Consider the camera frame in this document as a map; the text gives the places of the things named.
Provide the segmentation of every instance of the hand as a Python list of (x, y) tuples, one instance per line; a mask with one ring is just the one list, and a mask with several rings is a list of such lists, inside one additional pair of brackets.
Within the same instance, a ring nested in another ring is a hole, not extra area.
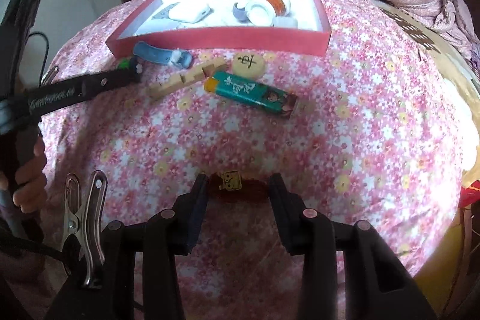
[[(33, 152), (35, 157), (15, 173), (17, 183), (26, 183), (13, 195), (13, 203), (19, 206), (23, 213), (31, 213), (42, 208), (47, 200), (45, 191), (47, 178), (42, 172), (47, 164), (47, 157), (45, 156), (45, 144), (41, 137), (38, 138)], [(0, 189), (8, 189), (8, 180), (3, 172), (0, 172)]]

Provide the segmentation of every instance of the pink floral fabric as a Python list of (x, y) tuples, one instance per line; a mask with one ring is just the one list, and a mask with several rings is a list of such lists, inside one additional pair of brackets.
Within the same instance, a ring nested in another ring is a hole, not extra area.
[[(110, 10), (72, 38), (52, 62), (57, 79), (114, 68), (104, 41), (143, 1)], [(415, 274), (458, 203), (453, 107), (428, 53), (373, 3), (322, 1), (333, 31), (325, 57), (260, 52), (267, 60), (261, 81), (304, 102), (290, 120), (206, 93), (201, 83), (153, 102), (148, 86), (176, 71), (150, 63), (140, 85), (45, 116), (47, 241), (58, 245), (62, 237), (68, 172), (85, 181), (94, 169), (106, 173), (104, 226), (148, 220), (189, 191), (201, 170), (239, 169), (264, 180), (280, 172), (307, 207), (335, 221), (370, 221)], [(193, 55), (198, 64), (234, 53)], [(197, 247), (177, 257), (187, 318), (293, 318), (302, 261), (282, 247), (268, 202), (212, 199)], [(141, 256), (137, 266), (141, 301)]]

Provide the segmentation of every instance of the red object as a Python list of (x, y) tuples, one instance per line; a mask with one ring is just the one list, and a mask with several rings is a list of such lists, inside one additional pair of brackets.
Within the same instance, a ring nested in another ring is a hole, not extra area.
[(131, 37), (162, 4), (161, 0), (146, 0), (122, 22), (105, 42), (117, 58), (131, 56), (138, 41), (145, 41), (149, 45), (165, 49), (251, 48), (324, 56), (330, 41), (332, 28), (328, 22), (328, 16), (322, 1), (313, 0), (313, 2), (325, 31), (256, 26), (219, 26), (185, 28)]
[(480, 199), (480, 182), (475, 181), (469, 187), (462, 187), (460, 192), (460, 203), (459, 208), (465, 208), (468, 205), (471, 205), (477, 202)]

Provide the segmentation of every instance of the blue clip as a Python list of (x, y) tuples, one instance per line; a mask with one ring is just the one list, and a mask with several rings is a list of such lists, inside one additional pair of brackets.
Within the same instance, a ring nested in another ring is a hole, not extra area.
[(161, 49), (139, 41), (133, 47), (134, 55), (152, 63), (162, 65), (174, 65), (180, 69), (187, 69), (191, 66), (192, 57), (190, 52), (183, 49)]

